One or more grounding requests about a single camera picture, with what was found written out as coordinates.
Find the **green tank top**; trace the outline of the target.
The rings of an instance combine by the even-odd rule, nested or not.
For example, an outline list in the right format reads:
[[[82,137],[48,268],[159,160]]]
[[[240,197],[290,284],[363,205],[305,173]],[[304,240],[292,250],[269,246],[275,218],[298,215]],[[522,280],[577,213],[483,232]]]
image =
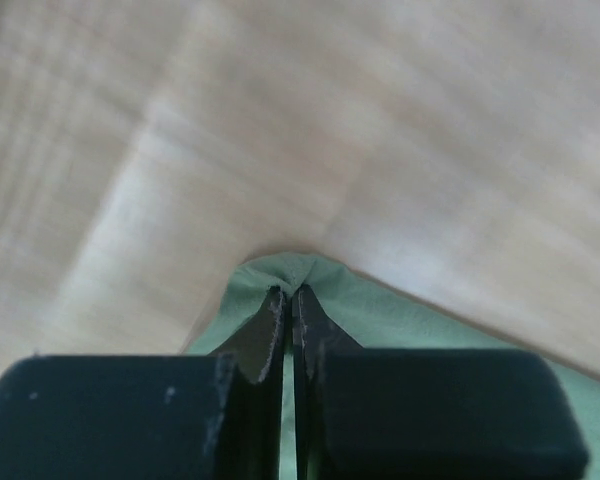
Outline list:
[[[282,252],[238,266],[213,319],[187,347],[212,352],[260,308],[272,287],[286,295],[306,284],[326,314],[364,347],[509,348],[511,342],[457,321],[315,254]],[[600,479],[600,382],[551,365],[569,399],[591,453],[586,476]]]

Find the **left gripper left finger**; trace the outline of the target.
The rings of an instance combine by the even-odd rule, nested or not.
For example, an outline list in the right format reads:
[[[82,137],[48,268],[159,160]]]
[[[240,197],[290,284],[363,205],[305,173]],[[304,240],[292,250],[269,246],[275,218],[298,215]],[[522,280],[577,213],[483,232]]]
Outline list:
[[[0,479],[275,479],[285,296],[206,355],[31,356],[0,377]]]

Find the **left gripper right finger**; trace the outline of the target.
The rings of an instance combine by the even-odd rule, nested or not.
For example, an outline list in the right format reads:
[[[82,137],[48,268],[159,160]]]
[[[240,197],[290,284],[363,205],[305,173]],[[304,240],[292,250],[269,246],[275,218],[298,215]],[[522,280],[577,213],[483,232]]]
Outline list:
[[[291,300],[301,479],[580,479],[590,454],[539,356],[371,348],[302,286]]]

